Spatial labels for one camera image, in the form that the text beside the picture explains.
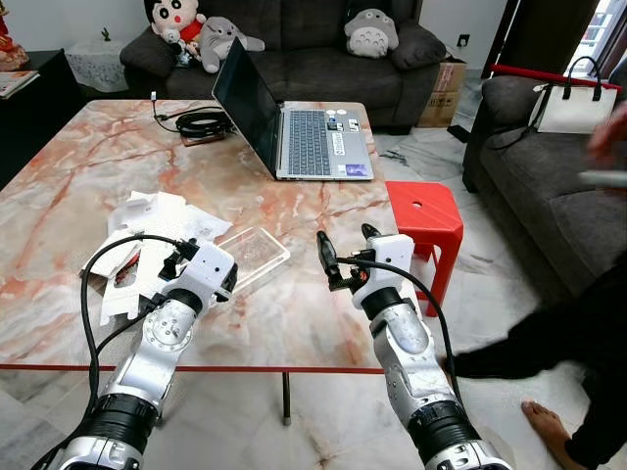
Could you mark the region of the person's bare hand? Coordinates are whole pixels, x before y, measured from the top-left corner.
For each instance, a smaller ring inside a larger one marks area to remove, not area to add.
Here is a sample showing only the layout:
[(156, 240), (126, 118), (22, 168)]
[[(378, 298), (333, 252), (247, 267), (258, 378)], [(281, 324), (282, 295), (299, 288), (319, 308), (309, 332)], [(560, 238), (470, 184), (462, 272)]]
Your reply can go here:
[(613, 145), (623, 142), (627, 133), (627, 104), (618, 104), (591, 134), (587, 152), (593, 163), (608, 166), (613, 161)]

